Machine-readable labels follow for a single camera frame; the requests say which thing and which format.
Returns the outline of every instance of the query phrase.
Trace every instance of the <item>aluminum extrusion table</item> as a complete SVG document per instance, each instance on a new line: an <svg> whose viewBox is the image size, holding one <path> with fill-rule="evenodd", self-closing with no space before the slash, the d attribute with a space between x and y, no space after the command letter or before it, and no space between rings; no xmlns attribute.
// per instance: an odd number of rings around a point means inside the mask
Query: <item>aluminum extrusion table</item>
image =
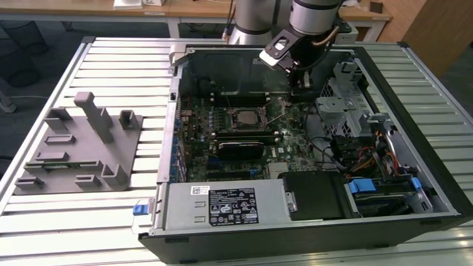
<svg viewBox="0 0 473 266"><path fill-rule="evenodd" d="M137 233L146 231L150 222L146 216L133 217L131 206L154 196L166 97L173 86L167 53L173 43L186 42L218 40L97 38L79 45L0 182L0 265L163 265L137 241ZM362 46L473 200L471 117L409 48L387 43ZM110 115L126 108L145 116L130 190L11 196L13 180L21 176L21 166L46 128L41 121L45 111L61 106L70 115L82 115L71 102L78 91L93 92L97 106L106 106ZM379 106L379 98L373 98ZM390 248L199 265L473 265L471 247L468 222Z"/></svg>

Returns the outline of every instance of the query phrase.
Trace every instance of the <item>wooden desk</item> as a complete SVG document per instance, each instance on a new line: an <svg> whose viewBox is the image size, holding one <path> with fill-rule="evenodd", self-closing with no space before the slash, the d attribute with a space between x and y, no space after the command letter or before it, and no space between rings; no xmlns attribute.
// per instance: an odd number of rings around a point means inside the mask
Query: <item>wooden desk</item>
<svg viewBox="0 0 473 266"><path fill-rule="evenodd" d="M226 23L229 0L166 0L165 5L142 9L113 10L113 0L0 0L0 19L87 22L165 22L171 38L178 38L178 23ZM377 14L358 8L339 10L355 27L367 27L363 38L375 41L389 13Z"/></svg>

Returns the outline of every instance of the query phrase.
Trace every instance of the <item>warning label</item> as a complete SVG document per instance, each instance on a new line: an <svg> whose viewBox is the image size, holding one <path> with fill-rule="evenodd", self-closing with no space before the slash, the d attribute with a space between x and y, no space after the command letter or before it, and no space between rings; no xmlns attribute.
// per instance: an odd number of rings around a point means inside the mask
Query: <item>warning label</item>
<svg viewBox="0 0 473 266"><path fill-rule="evenodd" d="M258 223L258 209L253 188L234 190L210 190L209 224L211 226L235 226Z"/></svg>

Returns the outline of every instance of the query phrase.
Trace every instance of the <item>metal bracket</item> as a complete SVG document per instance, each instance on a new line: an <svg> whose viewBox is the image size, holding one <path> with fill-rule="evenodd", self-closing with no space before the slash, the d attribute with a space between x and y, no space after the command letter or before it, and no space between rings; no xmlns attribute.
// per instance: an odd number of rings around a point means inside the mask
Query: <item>metal bracket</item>
<svg viewBox="0 0 473 266"><path fill-rule="evenodd" d="M321 112L345 112L346 110L355 110L349 101L338 97L318 97L317 100L318 110Z"/></svg>
<svg viewBox="0 0 473 266"><path fill-rule="evenodd" d="M173 44L169 48L169 62L171 66L175 66L175 62L185 56L186 44Z"/></svg>

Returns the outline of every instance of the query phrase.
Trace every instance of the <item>white cable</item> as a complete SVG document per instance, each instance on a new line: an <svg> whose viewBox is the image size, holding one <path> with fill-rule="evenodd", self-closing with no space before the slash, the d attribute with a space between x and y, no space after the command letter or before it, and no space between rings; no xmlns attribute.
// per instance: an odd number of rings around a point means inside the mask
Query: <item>white cable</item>
<svg viewBox="0 0 473 266"><path fill-rule="evenodd" d="M41 98L41 99L49 99L49 97L43 97L43 96L33 96L33 95L27 95L27 96L11 96L7 98Z"/></svg>

